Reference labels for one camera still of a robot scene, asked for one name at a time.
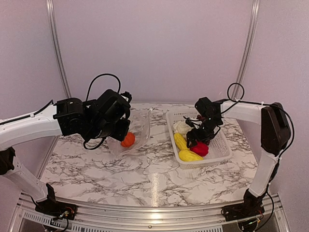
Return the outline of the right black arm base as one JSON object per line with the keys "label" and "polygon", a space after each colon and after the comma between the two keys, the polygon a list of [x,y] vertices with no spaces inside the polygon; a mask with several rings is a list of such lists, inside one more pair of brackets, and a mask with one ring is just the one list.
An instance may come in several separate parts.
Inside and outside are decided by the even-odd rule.
{"label": "right black arm base", "polygon": [[249,192],[249,189],[247,189],[243,196],[242,203],[224,206],[221,209],[221,214],[225,217],[226,221],[239,220],[263,214],[265,210],[262,206],[262,200],[265,195],[266,192],[261,196],[255,197]]}

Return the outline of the yellow toy fruit front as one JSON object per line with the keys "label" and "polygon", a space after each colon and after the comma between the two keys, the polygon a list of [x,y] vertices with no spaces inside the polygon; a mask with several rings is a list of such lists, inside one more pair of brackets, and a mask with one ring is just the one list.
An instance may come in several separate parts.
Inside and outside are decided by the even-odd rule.
{"label": "yellow toy fruit front", "polygon": [[179,158],[182,161],[191,162],[191,161],[200,161],[203,160],[203,157],[196,154],[195,152],[191,150],[181,150],[179,151]]}

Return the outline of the red toy bell pepper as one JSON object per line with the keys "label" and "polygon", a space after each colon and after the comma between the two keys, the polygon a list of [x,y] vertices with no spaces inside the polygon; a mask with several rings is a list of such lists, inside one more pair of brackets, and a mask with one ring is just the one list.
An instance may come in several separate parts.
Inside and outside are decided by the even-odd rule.
{"label": "red toy bell pepper", "polygon": [[191,147],[190,150],[192,152],[196,153],[197,155],[201,156],[201,157],[205,157],[209,153],[208,145],[206,145],[202,142],[197,142],[197,145]]}

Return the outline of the clear zip top bag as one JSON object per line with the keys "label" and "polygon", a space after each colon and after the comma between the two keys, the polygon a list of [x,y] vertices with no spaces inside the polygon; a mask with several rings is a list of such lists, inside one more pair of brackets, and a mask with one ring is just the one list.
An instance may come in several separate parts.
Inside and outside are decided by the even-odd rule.
{"label": "clear zip top bag", "polygon": [[114,138],[107,138],[106,143],[109,151],[118,156],[124,154],[133,154],[136,150],[146,145],[150,138],[150,117],[153,108],[143,110],[133,110],[129,120],[131,121],[129,126],[129,132],[135,135],[135,142],[130,147],[121,146],[121,142]]}

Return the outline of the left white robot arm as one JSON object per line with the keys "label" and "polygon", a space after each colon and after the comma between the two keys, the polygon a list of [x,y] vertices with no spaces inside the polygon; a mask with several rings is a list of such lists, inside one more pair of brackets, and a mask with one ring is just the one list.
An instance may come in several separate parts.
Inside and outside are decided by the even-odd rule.
{"label": "left white robot arm", "polygon": [[118,94],[97,100],[77,98],[48,103],[42,109],[0,122],[0,174],[17,184],[51,215],[61,211],[51,186],[35,177],[18,159],[13,148],[24,142],[78,134],[83,146],[107,137],[123,141],[130,125],[130,99]]}

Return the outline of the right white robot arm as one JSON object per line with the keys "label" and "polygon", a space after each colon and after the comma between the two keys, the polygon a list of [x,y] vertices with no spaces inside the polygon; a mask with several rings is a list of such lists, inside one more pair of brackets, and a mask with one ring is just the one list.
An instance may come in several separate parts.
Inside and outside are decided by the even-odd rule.
{"label": "right white robot arm", "polygon": [[199,125],[186,119],[192,129],[187,133],[187,146],[196,146],[198,142],[208,142],[216,136],[216,127],[223,124],[224,118],[255,123],[261,129],[261,156],[258,169],[248,189],[251,196],[261,197],[267,191],[279,166],[280,155],[287,148],[291,138],[291,124],[287,113],[278,102],[273,104],[248,103],[221,99],[210,101],[207,97],[195,103],[195,109],[201,118]]}

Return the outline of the white plastic basket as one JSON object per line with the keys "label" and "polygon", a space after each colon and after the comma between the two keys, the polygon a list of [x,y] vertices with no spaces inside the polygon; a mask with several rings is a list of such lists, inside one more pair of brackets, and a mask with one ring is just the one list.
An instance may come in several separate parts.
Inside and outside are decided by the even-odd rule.
{"label": "white plastic basket", "polygon": [[175,144],[174,140],[174,130],[173,125],[178,121],[185,121],[184,117],[193,118],[197,116],[198,113],[195,109],[181,109],[181,110],[172,110],[166,112],[166,120],[169,130],[169,135],[173,147],[173,152],[176,161],[179,163],[182,169],[194,169],[194,168],[201,168],[207,167],[212,165],[217,165],[222,161],[228,160],[232,157],[232,150],[228,145],[227,139],[222,130],[211,140],[209,145],[209,152],[203,158],[203,160],[198,161],[182,161],[179,158],[179,148]]}

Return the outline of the orange toy pumpkin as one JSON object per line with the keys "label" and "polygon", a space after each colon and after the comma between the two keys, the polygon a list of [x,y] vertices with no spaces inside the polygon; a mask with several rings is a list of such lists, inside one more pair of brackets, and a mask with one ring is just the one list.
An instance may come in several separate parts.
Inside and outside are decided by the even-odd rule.
{"label": "orange toy pumpkin", "polygon": [[128,132],[124,140],[121,142],[122,147],[131,147],[135,143],[135,135],[132,132]]}

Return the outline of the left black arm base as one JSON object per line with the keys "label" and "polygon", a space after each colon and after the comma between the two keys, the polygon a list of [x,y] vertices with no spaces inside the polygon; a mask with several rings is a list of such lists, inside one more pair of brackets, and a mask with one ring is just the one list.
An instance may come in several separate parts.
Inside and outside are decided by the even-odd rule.
{"label": "left black arm base", "polygon": [[56,219],[67,217],[69,220],[74,220],[77,212],[77,205],[57,201],[53,187],[46,184],[46,188],[47,194],[43,200],[35,201],[32,199],[33,203],[36,205],[35,210],[53,216]]}

